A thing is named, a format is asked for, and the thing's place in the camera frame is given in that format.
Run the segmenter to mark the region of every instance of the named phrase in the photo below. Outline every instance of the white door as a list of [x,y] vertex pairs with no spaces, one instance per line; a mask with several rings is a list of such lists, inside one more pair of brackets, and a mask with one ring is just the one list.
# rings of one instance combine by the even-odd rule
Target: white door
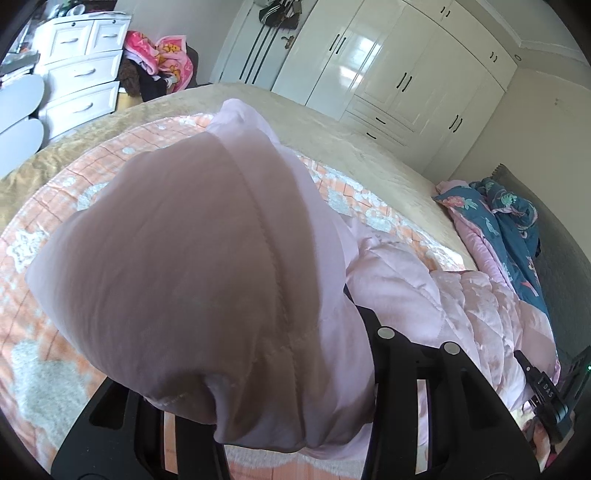
[[318,0],[301,29],[273,92],[305,105],[363,0]]
[[440,27],[430,18],[406,6],[392,25],[357,95],[387,112],[394,99],[408,86],[413,68],[437,30]]
[[315,3],[316,0],[302,1],[302,13],[295,30],[264,26],[259,20],[261,7],[253,4],[219,81],[247,83],[271,90],[293,45],[294,40],[289,41],[289,38],[298,36]]
[[365,0],[316,83],[306,106],[339,119],[405,7],[402,0]]
[[[386,110],[388,114],[418,134],[454,83],[474,81],[469,74],[464,73],[464,70],[467,65],[479,63],[444,29],[440,27],[436,29],[435,35],[432,36],[417,65],[402,82],[399,93]],[[476,86],[481,78],[482,74],[475,80]]]
[[484,130],[504,93],[492,75],[486,72],[472,101],[460,114],[443,145],[424,169],[425,177],[433,183],[450,178]]
[[420,10],[425,15],[436,22],[440,22],[441,19],[449,11],[449,6],[452,4],[452,0],[406,0],[417,10]]
[[411,83],[415,90],[409,87],[398,97],[403,101],[397,106],[396,118],[403,123],[407,121],[407,126],[417,134],[410,145],[411,167],[420,173],[450,132],[463,123],[462,112],[488,72],[460,43],[441,30],[413,75],[419,81]]

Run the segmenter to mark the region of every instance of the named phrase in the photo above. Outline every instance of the white wall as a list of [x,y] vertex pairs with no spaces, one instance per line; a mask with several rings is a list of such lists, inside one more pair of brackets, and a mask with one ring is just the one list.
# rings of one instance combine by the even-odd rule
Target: white wall
[[453,178],[480,180],[503,163],[591,258],[591,91],[518,69]]
[[152,41],[186,35],[199,53],[197,82],[207,83],[217,55],[242,0],[118,0],[117,9],[133,15],[131,29]]

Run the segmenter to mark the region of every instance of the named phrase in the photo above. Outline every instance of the pink towel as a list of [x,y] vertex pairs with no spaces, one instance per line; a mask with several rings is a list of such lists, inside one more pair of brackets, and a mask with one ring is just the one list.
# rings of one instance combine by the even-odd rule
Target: pink towel
[[173,93],[184,90],[193,76],[185,35],[162,37],[154,44],[142,32],[129,30],[125,36],[125,50],[138,56],[150,75],[159,72],[173,74],[177,78]]

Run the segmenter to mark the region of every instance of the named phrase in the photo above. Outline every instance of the wardrobe door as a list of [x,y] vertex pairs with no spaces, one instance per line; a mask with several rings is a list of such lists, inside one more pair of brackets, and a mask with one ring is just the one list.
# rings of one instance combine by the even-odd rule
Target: wardrobe door
[[421,173],[449,135],[463,126],[462,112],[466,109],[485,76],[490,76],[482,64],[459,42],[441,43],[446,48],[445,63],[431,75],[440,90],[434,90],[423,111],[426,122],[417,129],[412,145],[411,167]]
[[474,64],[475,60],[444,29],[437,26],[436,29],[417,65],[401,83],[397,96],[386,110],[417,134],[440,106],[450,85],[462,78],[458,68],[466,62]]
[[429,17],[407,5],[380,48],[357,95],[380,110],[388,111],[440,29]]
[[436,22],[440,22],[441,19],[447,14],[449,6],[452,4],[452,0],[406,0],[417,10],[420,10],[425,15]]
[[318,0],[272,91],[305,105],[363,0]]
[[493,76],[486,72],[472,101],[460,115],[463,121],[458,120],[450,129],[443,145],[424,169],[426,178],[438,183],[453,175],[486,127],[504,93]]
[[337,43],[306,106],[337,120],[343,115],[405,5],[402,0],[365,0]]

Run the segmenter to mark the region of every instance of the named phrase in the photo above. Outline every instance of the dresser drawer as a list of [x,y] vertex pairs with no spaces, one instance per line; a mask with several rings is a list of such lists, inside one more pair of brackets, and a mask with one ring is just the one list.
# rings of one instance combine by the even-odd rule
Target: dresser drawer
[[48,103],[39,110],[49,138],[98,116],[115,110],[119,82],[110,82],[81,90]]
[[414,135],[413,131],[405,125],[356,95],[347,106],[347,111],[381,130],[387,136],[393,137],[402,145],[405,145],[405,139]]
[[129,20],[95,20],[90,32],[86,54],[123,48]]
[[373,140],[378,145],[381,145],[386,150],[389,150],[394,154],[397,154],[404,149],[404,146],[401,143],[392,137],[385,135],[383,132],[374,128],[372,125],[369,125],[367,122],[353,115],[352,113],[345,112],[340,118],[339,123],[347,125],[349,128],[359,132],[370,140]]
[[47,29],[47,41],[41,40],[41,61],[45,64],[84,55],[92,20],[61,23]]
[[47,101],[112,82],[117,78],[122,51],[95,53],[62,60],[36,69],[45,78]]

